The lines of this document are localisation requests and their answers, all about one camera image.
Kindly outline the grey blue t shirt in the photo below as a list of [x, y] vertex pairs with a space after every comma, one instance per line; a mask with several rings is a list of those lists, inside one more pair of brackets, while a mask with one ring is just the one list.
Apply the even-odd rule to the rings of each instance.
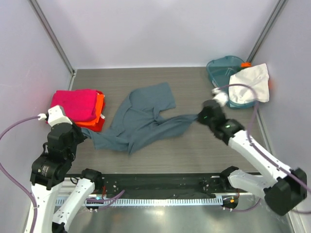
[[93, 141], [97, 150], [132, 154], [155, 141], [182, 135], [197, 120], [196, 114], [171, 118], [160, 115], [162, 111], [175, 107], [168, 83], [138, 88], [130, 92], [121, 103], [108, 129], [97, 133], [82, 128], [82, 132]]

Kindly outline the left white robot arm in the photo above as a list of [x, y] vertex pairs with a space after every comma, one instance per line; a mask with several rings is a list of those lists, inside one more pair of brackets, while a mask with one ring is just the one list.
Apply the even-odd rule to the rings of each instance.
[[52, 126], [42, 154], [33, 162], [30, 177], [35, 204], [28, 215], [27, 233], [66, 233], [80, 207], [90, 194], [103, 189], [102, 174], [86, 168], [74, 191], [55, 212], [54, 207], [67, 172], [75, 159], [78, 144], [86, 137], [74, 123]]

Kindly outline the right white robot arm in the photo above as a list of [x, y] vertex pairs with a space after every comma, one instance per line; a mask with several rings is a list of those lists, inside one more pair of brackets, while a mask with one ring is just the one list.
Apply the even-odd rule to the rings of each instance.
[[261, 176], [243, 172], [237, 167], [224, 170], [219, 186], [225, 192], [234, 188], [252, 193], [276, 214], [283, 216], [307, 198], [307, 175], [285, 165], [251, 137], [244, 126], [228, 119], [216, 100], [207, 100], [198, 114], [198, 122], [206, 125], [214, 136], [242, 155]]

